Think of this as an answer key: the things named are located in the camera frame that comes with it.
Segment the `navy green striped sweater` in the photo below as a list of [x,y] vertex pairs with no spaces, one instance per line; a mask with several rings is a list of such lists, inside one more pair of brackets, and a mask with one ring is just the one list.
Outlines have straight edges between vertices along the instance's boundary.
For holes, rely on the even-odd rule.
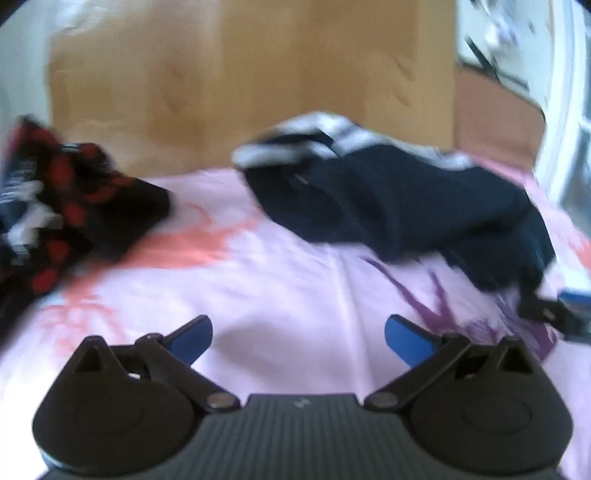
[[536,290],[555,257],[526,191],[460,152],[409,144],[328,112],[297,116],[231,160],[271,220],[386,263],[440,253],[480,290]]

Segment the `pink floral bed sheet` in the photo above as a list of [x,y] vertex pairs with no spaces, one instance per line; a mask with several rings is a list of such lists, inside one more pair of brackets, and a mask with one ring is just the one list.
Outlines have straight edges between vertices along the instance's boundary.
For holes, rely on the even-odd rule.
[[126,344],[200,314],[212,346],[197,370],[239,396],[367,394],[405,370],[387,347],[393,314],[479,343],[522,337],[570,409],[590,402],[590,351],[516,314],[437,254],[396,265],[362,247],[311,245],[263,216],[232,170],[167,178],[172,215],[120,262],[92,263],[23,319],[1,355],[2,420],[30,420],[88,335]]

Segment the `black red patterned garment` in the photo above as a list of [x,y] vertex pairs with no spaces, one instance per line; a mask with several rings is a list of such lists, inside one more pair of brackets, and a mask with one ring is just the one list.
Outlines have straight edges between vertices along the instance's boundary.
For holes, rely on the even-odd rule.
[[115,262],[169,215],[168,191],[118,171],[96,144],[22,117],[1,159],[1,326],[87,257]]

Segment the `brown cushion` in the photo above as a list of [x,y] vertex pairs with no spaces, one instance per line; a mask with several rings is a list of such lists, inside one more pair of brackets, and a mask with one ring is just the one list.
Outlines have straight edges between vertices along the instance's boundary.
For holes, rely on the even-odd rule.
[[471,67],[457,69],[456,149],[531,171],[545,129],[545,116],[538,105]]

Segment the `wooden headboard panel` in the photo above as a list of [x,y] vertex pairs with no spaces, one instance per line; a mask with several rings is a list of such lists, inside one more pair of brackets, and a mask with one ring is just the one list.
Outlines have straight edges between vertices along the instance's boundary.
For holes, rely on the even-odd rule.
[[125,173],[224,167],[311,111],[412,143],[454,138],[452,1],[53,1],[55,129]]

